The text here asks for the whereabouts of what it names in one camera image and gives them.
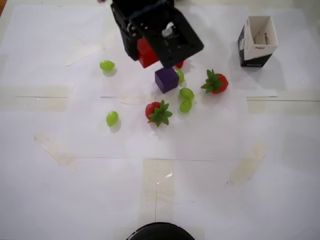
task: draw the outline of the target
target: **white paper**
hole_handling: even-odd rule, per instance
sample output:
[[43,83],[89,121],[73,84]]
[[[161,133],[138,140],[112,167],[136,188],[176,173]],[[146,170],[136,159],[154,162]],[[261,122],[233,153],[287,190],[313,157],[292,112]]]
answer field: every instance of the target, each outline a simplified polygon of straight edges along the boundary
[[[308,240],[319,236],[319,116],[245,115],[237,108],[242,109],[243,98],[232,92],[319,89],[314,77],[318,68],[311,68],[312,62],[308,62],[310,66],[302,62],[306,69],[302,72],[295,65],[305,51],[316,60],[317,50],[309,50],[317,35],[315,42],[307,37],[310,29],[299,11],[288,11],[288,19],[285,12],[283,29],[287,28],[290,36],[286,46],[282,41],[289,37],[282,35],[280,39],[277,16],[273,17],[279,37],[277,51],[283,48],[288,56],[285,60],[293,59],[294,63],[292,70],[285,60],[280,61],[288,76],[283,84],[277,78],[280,70],[270,71],[279,66],[272,62],[263,71],[240,68],[234,43],[249,15],[246,7],[181,10],[205,43],[205,50],[183,67],[187,86],[194,90],[198,102],[188,115],[182,115],[179,99],[174,98],[178,97],[177,89],[168,92],[165,97],[172,101],[169,109],[173,116],[169,126],[156,128],[147,123],[144,104],[123,104],[120,98],[160,98],[154,71],[161,66],[156,63],[142,69],[133,62],[118,31],[114,48],[64,67],[67,57],[76,52],[79,39],[86,46],[99,44],[108,25],[103,7],[16,9],[0,48],[8,57],[1,85],[59,85],[72,87],[72,92],[63,112],[0,112],[0,189],[5,196],[0,197],[1,239],[123,240],[144,223],[143,214],[152,222],[149,219],[154,216],[157,220],[159,212],[159,220],[173,218],[174,224],[196,230],[192,232],[199,240],[203,235],[206,240]],[[298,36],[287,27],[293,21]],[[298,48],[301,58],[294,58],[291,41],[301,38],[310,42]],[[99,68],[99,62],[107,59],[116,64],[114,76],[103,75]],[[200,86],[209,68],[225,74],[230,86],[220,96],[202,98]],[[117,131],[106,124],[110,111],[119,114]],[[79,158],[74,174],[57,166],[34,141],[35,134],[42,131],[52,133]],[[255,174],[244,187],[227,184],[232,170],[257,141],[270,150]],[[170,180],[174,181],[174,194],[156,193],[159,197],[145,208],[143,158],[173,162]],[[155,180],[152,171],[146,174]],[[163,172],[160,178],[169,175]]]

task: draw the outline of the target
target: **white table surface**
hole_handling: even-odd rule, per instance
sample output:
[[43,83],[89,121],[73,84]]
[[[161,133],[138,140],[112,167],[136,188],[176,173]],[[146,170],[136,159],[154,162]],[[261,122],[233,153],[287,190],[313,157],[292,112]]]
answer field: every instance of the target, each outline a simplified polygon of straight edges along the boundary
[[[57,13],[63,19],[63,14],[73,11],[70,21],[74,21],[76,27],[70,35],[75,37],[24,45],[36,41],[38,34],[46,35],[44,24],[33,19],[32,24],[24,27],[24,19],[31,20],[40,10],[48,19],[48,25],[57,18],[56,9],[39,8],[38,11],[38,8],[20,5],[69,6],[68,11]],[[30,109],[37,110],[23,111],[20,105],[15,109],[9,105],[0,111],[0,239],[122,240],[138,227],[154,221],[177,224],[196,240],[319,239],[319,3],[316,0],[303,3],[297,0],[197,0],[180,1],[179,5],[190,23],[197,26],[206,46],[215,48],[220,61],[212,57],[213,65],[225,71],[232,87],[220,99],[220,105],[210,106],[199,101],[188,117],[179,114],[174,108],[176,104],[172,103],[170,106],[177,117],[172,117],[168,127],[156,129],[141,118],[145,104],[132,104],[132,98],[123,97],[133,89],[137,89],[139,96],[155,90],[154,85],[145,81],[145,76],[159,69],[159,64],[145,71],[135,68],[139,63],[130,61],[124,51],[119,51],[122,42],[116,41],[105,51],[64,66],[79,44],[74,40],[81,39],[95,46],[101,34],[95,24],[101,24],[101,29],[105,24],[102,14],[105,9],[100,8],[101,5],[94,0],[8,1],[0,19],[0,39],[3,40],[0,89],[8,90],[10,86],[17,91],[17,87],[23,86],[23,92],[30,90],[28,86],[46,96],[49,93],[44,92],[43,87],[59,85],[63,87],[59,88],[59,94],[66,95],[67,99],[52,103],[55,106],[66,103],[66,108],[55,108],[58,111],[52,108],[44,111],[45,107],[39,110],[30,102],[26,102],[31,104]],[[206,12],[202,5],[209,6],[207,11],[215,14],[210,18],[217,18],[214,23],[192,20],[193,15]],[[234,11],[232,16],[239,22],[233,21],[222,31],[219,20],[226,20],[229,15],[221,6],[235,5],[238,8],[228,8],[228,14]],[[260,72],[242,72],[237,67],[233,51],[236,39],[218,45],[217,38],[207,37],[197,25],[201,24],[203,29],[210,26],[224,38],[235,37],[234,31],[244,24],[241,18],[249,14],[273,15],[275,27],[281,29],[279,48],[270,64]],[[287,27],[287,22],[294,26]],[[57,31],[58,36],[69,24],[65,22],[61,28],[48,26],[47,32]],[[291,35],[293,30],[298,34]],[[311,37],[304,38],[304,31]],[[305,39],[310,40],[308,45],[299,45]],[[309,53],[311,59],[302,61],[288,46],[295,46],[300,56]],[[194,89],[200,83],[190,79],[204,78],[201,68],[206,67],[207,54],[204,51],[194,56],[190,62],[193,67],[186,72],[188,86]],[[106,78],[96,69],[96,63],[110,56],[116,59],[118,72]],[[276,73],[273,71],[277,69],[275,59],[282,60],[281,69]],[[133,72],[138,76],[135,83],[126,83]],[[233,94],[243,89],[261,90],[257,87],[277,90],[279,96],[248,101],[249,108],[258,114],[252,114],[250,109],[249,114],[238,111],[237,108],[243,107],[243,98],[235,98]],[[262,110],[255,105],[261,107],[261,103],[264,104]],[[118,111],[122,117],[116,132],[111,132],[105,124],[106,114],[111,110]],[[204,128],[209,130],[199,134]],[[45,134],[47,141],[39,140],[39,133]],[[268,147],[261,164],[253,169],[253,176],[245,184],[230,184],[231,173],[258,142]],[[53,146],[56,152],[50,155],[48,152]],[[76,169],[63,164],[69,159],[66,155],[78,162]]]

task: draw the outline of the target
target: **red strawberry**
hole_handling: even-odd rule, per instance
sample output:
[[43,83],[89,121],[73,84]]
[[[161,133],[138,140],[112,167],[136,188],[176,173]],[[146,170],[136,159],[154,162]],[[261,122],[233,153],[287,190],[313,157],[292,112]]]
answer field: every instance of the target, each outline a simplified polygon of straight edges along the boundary
[[216,74],[213,69],[208,69],[206,74],[208,78],[205,80],[205,84],[201,86],[202,89],[205,89],[206,94],[210,92],[220,94],[227,89],[229,83],[225,76],[220,73]]
[[161,103],[158,101],[152,102],[150,104],[148,104],[145,107],[145,116],[147,119],[151,119],[151,117],[149,117],[150,114],[154,114],[155,113],[155,108],[160,108]]
[[220,93],[223,93],[228,85],[229,85],[229,82],[227,81],[226,77],[220,73],[218,73],[218,80],[222,83],[222,86],[219,87],[219,92],[216,92],[215,90],[212,90],[212,93],[213,94],[220,94]]
[[185,63],[185,60],[183,60],[182,62],[176,64],[175,66],[176,66],[178,69],[180,69],[180,68],[182,68],[182,66],[184,65],[184,63]]

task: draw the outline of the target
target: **tape strip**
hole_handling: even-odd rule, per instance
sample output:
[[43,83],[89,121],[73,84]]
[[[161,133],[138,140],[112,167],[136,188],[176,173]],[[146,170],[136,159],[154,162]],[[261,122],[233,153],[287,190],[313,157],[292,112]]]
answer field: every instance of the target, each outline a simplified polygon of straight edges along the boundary
[[68,98],[67,86],[0,86],[0,97]]
[[236,186],[243,186],[254,175],[262,159],[267,154],[269,147],[257,142],[246,154],[242,162],[232,171],[229,183]]
[[277,97],[247,97],[250,101],[320,101],[318,90],[278,90],[277,94]]
[[73,173],[75,172],[78,163],[76,156],[69,153],[65,146],[53,139],[49,132],[38,132],[34,136],[34,141],[40,144],[60,165],[72,170]]
[[175,196],[173,168],[173,160],[143,160],[140,226],[152,222],[173,222]]
[[74,54],[72,54],[65,62],[64,66],[68,67],[72,64],[74,64],[75,62],[91,55],[91,54],[95,54],[98,53],[100,51],[103,50],[103,47],[100,45],[96,45],[96,46],[86,46],[80,50],[78,50],[77,52],[75,52]]
[[173,223],[175,203],[174,160],[157,160],[156,222]]
[[67,98],[0,97],[0,111],[63,112]]
[[257,89],[257,90],[242,90],[237,89],[235,90],[235,94],[240,97],[277,97],[278,92],[275,89],[267,90],[267,89]]
[[139,214],[140,226],[144,226],[156,221],[156,184],[157,160],[144,159]]
[[279,115],[320,115],[318,101],[255,101],[248,100],[250,114],[279,114]]

